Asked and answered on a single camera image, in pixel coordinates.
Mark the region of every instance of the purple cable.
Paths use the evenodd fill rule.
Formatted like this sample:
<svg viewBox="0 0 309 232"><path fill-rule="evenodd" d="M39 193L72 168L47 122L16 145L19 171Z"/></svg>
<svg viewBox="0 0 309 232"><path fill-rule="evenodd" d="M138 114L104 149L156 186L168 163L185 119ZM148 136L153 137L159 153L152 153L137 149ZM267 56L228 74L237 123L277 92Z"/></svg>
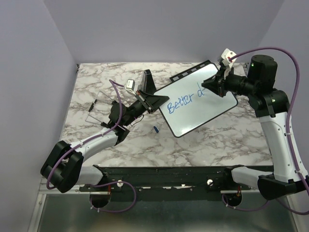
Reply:
<svg viewBox="0 0 309 232"><path fill-rule="evenodd" d="M120 110L119 110L119 118L118 118L118 121L116 122L116 124L115 124L112 128L110 128L109 130L107 130L106 132L104 132L103 135L101 135L101 134L94 135L94 136L92 136L92 137L86 139L86 140L83 142L83 144L86 144L86 143L90 142L91 140L94 140L94 139L96 139L96 138L98 138L98 137L104 136L105 134L111 132L112 130L114 130L114 129L119 125L119 123L120 123L120 121L121 121L121 117L122 117L122 105L121 105L120 94L119 94L119 92L118 92L118 90L117 90L116 85L122 86L122 87L123 87L123 85L120 85L120 84L118 84L118 83L116 83L116 82L114 82L114 81L112 81L112 80L110 80L110 83L111 83L112 86L114 87L114 89L115 89L115 91L116 91L116 94L117 94L117 97L118 97L118 101L119 101ZM53 166L52 170L50 171L50 173L49 173L49 175L48 175L47 182L46 182L46 187L47 187L47 189L55 189L55 186L51 187L49 184L50 184L50 181L51 181L51 179L52 179L53 174L55 173L56 168L58 167L58 165L62 162L62 160L63 160L69 153L71 153L71 152L74 151L75 149L79 148L80 146L81 146L81 145L78 144L78 145L76 145L75 147L72 147L70 150L68 150L66 153L64 153L64 155L61 156L60 159L56 162L56 164Z"/></svg>
<svg viewBox="0 0 309 232"><path fill-rule="evenodd" d="M119 87L124 87L123 85L118 84L117 82L114 82L114 81L112 81L112 80L110 80L110 82L113 82L115 85L117 85L117 86L119 86Z"/></svg>
<svg viewBox="0 0 309 232"><path fill-rule="evenodd" d="M107 210L107 209L95 208L92 204L92 199L90 199L91 207L93 207L96 210L99 210L99 211L102 211L102 212L107 212L107 213L122 213L122 212L125 212L125 211L128 211L129 209L131 209L136 203L136 191L130 183L128 183L126 181L114 181L114 182L110 182L110 183L107 183L107 184L104 184L104 185L91 185L91 186L96 187L96 188L100 188L100 187L105 187L105 186L113 185L113 184L117 184L117 183L124 183L126 185L129 185L132 188L133 193L134 193L134 199L133 199L133 202L130 206L128 206L125 209L121 209L121 210Z"/></svg>
<svg viewBox="0 0 309 232"><path fill-rule="evenodd" d="M228 204L228 200L227 200L226 195L222 194L222 202L225 204L226 207L229 207L231 209L235 209L235 210L238 210L238 211L244 211L244 212L252 212L252 211L258 211L258 210L266 208L269 205L270 201L266 201L264 205L262 205L262 206L260 206L256 209L242 209L242 208L236 208L236 207L230 206Z"/></svg>
<svg viewBox="0 0 309 232"><path fill-rule="evenodd" d="M292 159L293 159L293 163L295 165L296 171L300 171L299 165L298 165L298 162L297 162L297 158L296 158L296 154L295 154L295 150L294 150L294 146L293 146L293 142L292 142L292 138L291 138L291 134L290 134L290 118L291 118L291 113L292 113L292 109L293 109L293 106L294 106L294 102L295 102L295 99L296 99L298 86L299 86L299 79L300 79L300 70L299 70L299 65L298 65L296 58L290 52L288 52L287 50L279 48L279 47L260 47L260 48L252 49L252 50L249 50L249 51L246 51L246 52L239 53L239 54L233 56L232 58L230 58L229 60L232 61L233 59L240 57L240 56L243 56L243 55L250 53L250 52L255 52L255 51L260 51L260 50L269 50L269 49L281 51L281 52L287 54L291 58L291 60L293 61L294 65L295 65L296 82L295 82L294 92L293 92L291 103L290 103L290 108L288 110L288 114L287 114L287 117L286 117L286 135L287 135L287 139L288 139L288 143L289 143L289 147L290 147L290 150L291 150ZM299 175L299 178L301 179L302 183L304 184L304 186L306 188L307 194L309 195L309 186L308 186L307 182L305 181L303 175L300 172L298 172L298 175ZM284 205L280 200L277 199L277 201L281 205L283 205L286 209L288 209L289 211L291 211L295 214L309 215L309 210L306 211L306 212L297 212L297 211L289 208L288 206Z"/></svg>

